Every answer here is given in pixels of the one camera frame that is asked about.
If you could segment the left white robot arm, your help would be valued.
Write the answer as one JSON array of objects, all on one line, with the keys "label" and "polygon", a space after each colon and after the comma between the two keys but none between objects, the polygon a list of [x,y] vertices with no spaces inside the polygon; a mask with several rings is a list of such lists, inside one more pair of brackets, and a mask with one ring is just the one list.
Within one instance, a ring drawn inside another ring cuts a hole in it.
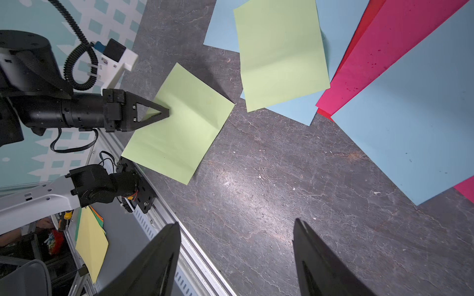
[{"label": "left white robot arm", "polygon": [[[115,40],[88,44],[100,53],[92,66],[102,80],[99,94],[75,92],[59,72],[49,41],[37,34],[1,32],[1,144],[23,141],[22,127],[38,136],[49,128],[129,132],[169,117],[169,109],[116,84],[131,71],[138,56]],[[55,181],[1,198],[1,232],[8,233],[44,217],[95,203],[127,198],[147,212],[156,194],[131,160],[121,158],[115,173],[99,164],[86,165]]]}]

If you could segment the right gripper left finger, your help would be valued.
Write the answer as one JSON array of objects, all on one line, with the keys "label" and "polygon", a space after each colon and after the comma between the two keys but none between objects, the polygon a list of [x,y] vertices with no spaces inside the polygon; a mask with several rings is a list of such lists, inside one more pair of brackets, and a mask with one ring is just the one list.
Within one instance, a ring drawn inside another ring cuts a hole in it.
[{"label": "right gripper left finger", "polygon": [[181,246],[179,223],[167,224],[138,256],[98,294],[100,296],[169,296]]}]

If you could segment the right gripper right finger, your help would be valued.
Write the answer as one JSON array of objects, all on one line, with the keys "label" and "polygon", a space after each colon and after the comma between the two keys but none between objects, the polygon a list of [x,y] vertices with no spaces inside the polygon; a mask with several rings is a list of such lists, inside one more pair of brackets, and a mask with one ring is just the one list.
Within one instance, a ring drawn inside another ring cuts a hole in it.
[{"label": "right gripper right finger", "polygon": [[295,219],[293,249],[302,296],[373,296],[317,233]]}]

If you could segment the large green paper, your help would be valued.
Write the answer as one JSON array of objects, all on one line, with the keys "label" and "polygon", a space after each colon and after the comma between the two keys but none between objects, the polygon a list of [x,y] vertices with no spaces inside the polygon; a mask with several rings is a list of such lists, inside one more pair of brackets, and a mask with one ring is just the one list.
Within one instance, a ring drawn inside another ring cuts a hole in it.
[{"label": "large green paper", "polygon": [[187,185],[235,105],[180,64],[154,102],[169,117],[136,130],[122,157]]}]

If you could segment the small green paper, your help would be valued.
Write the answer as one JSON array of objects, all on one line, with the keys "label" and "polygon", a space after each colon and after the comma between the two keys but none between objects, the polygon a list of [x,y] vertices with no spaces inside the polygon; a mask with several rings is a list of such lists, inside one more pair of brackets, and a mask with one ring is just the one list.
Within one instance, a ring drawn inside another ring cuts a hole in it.
[{"label": "small green paper", "polygon": [[248,112],[330,87],[315,1],[248,1],[233,12]]}]

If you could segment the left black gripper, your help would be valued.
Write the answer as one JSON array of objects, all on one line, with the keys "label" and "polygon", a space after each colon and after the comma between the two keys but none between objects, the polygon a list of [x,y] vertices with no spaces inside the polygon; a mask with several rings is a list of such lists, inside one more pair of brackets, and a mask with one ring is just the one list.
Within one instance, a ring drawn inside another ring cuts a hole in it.
[{"label": "left black gripper", "polygon": [[[108,133],[115,131],[130,132],[169,118],[168,108],[129,91],[118,89],[102,90],[104,129]],[[138,119],[138,105],[150,108],[151,114]]]}]

